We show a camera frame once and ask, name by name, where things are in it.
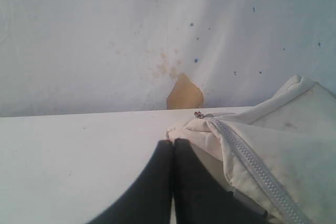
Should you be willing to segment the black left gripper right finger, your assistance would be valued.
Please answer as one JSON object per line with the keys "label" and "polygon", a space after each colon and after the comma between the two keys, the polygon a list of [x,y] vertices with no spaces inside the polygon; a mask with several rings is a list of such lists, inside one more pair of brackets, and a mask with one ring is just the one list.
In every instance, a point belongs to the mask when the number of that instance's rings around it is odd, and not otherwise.
{"label": "black left gripper right finger", "polygon": [[206,170],[190,141],[173,147],[173,197],[177,223],[267,223],[265,214],[248,209]]}

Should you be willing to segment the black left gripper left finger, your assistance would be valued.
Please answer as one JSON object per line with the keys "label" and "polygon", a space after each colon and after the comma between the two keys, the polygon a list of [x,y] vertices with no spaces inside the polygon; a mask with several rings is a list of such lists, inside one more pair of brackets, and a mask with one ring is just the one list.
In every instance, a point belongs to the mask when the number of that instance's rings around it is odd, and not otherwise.
{"label": "black left gripper left finger", "polygon": [[90,223],[170,223],[173,145],[160,140],[133,184]]}

